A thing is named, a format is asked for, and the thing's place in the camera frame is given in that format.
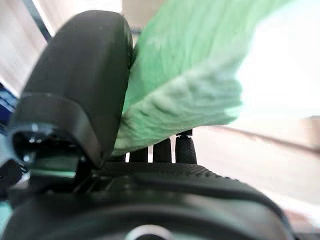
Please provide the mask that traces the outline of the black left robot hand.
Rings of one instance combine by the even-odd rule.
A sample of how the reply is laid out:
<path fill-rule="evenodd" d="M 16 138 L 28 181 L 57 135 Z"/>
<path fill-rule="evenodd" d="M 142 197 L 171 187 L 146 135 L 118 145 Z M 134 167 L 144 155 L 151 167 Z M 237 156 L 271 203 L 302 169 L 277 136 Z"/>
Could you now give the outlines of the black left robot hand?
<path fill-rule="evenodd" d="M 7 189 L 4 240 L 293 240 L 283 211 L 238 180 L 197 165 L 193 141 L 111 161 L 132 35 L 118 13 L 69 20 L 36 63 L 6 144 L 27 181 Z"/>

